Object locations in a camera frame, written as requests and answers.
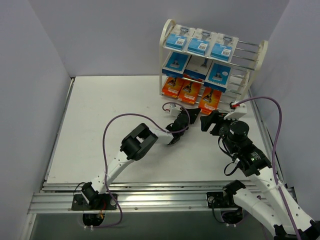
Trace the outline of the white Gillette Skinguard razor pack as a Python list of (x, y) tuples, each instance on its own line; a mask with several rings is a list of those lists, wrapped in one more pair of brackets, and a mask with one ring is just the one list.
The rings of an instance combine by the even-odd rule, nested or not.
[(224, 33), (218, 33), (210, 52), (210, 57), (230, 62), (239, 38)]

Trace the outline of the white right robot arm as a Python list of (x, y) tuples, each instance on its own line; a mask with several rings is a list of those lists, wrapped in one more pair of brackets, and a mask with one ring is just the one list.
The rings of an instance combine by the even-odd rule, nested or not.
[(298, 205), (286, 187), (274, 174), (267, 156), (249, 139), (249, 126), (240, 120), (228, 119), (214, 110), (200, 117), (201, 130), (218, 137), (236, 168), (254, 183), (268, 203), (254, 196), (239, 180), (223, 187), (222, 200), (227, 206), (238, 206), (251, 214), (269, 230), (275, 240), (318, 240), (320, 222), (312, 219)]

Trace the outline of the grey Harry's box blue razor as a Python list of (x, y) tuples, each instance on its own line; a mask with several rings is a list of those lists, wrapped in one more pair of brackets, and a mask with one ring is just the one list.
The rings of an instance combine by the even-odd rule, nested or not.
[(183, 76), (190, 79), (204, 81), (212, 63), (212, 59), (192, 55), (184, 69)]

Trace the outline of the orange Gillette Fusion5 box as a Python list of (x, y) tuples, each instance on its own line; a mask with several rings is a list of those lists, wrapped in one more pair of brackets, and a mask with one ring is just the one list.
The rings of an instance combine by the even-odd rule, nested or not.
[(161, 93), (167, 97), (177, 98), (185, 80), (179, 77), (167, 77)]
[(200, 112), (202, 114), (209, 115), (212, 111), (216, 110), (218, 108), (221, 95), (221, 91), (205, 87), (198, 104)]
[(202, 84), (199, 82), (185, 80), (178, 94), (178, 100), (187, 104), (194, 105), (198, 98), (201, 86)]

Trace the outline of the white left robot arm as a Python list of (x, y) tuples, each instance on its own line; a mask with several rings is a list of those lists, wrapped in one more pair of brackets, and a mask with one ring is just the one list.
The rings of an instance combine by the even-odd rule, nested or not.
[(104, 161), (104, 172), (99, 173), (92, 181), (80, 183), (80, 193), (73, 194), (71, 210), (73, 211), (101, 211), (116, 210), (118, 195), (109, 193), (110, 184), (130, 164), (141, 160), (155, 144), (173, 145), (180, 140), (189, 125), (195, 123), (201, 109), (177, 107), (169, 103), (167, 110), (176, 116), (173, 123), (165, 128), (157, 126), (149, 128), (141, 123), (134, 128), (122, 141), (116, 157), (108, 162)]

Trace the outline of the clear Gillette blister pack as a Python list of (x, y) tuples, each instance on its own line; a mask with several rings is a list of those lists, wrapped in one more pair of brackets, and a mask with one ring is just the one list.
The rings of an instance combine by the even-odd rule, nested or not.
[(184, 51), (195, 31), (196, 29), (193, 27), (177, 24), (168, 35), (165, 46), (171, 49)]
[(217, 33), (197, 28), (187, 46), (187, 52), (200, 56), (207, 56), (216, 41)]

